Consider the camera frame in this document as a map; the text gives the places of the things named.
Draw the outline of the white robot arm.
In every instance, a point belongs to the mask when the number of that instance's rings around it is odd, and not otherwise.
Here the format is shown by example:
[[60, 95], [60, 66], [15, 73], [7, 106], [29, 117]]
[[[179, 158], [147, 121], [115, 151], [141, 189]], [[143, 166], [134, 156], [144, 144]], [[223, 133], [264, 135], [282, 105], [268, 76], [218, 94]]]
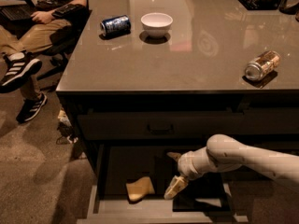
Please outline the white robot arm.
[[179, 176], [174, 176], [165, 191], [167, 200], [183, 191], [190, 181], [207, 173], [230, 172], [246, 166], [280, 185], [299, 191], [299, 157], [269, 149], [244, 145], [234, 138], [212, 135], [206, 145], [184, 154], [169, 152], [178, 164]]

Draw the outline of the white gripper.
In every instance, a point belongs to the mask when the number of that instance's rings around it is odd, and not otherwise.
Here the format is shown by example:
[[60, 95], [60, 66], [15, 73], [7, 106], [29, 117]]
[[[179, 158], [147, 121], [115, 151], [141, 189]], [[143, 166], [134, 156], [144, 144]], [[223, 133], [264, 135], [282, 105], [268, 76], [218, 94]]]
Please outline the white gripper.
[[188, 180], [202, 177], [209, 171], [209, 158], [205, 148], [196, 151], [188, 151], [182, 156], [177, 152], [167, 152], [166, 155], [178, 162], [180, 176], [174, 176], [164, 193], [166, 200], [175, 198], [189, 184]]

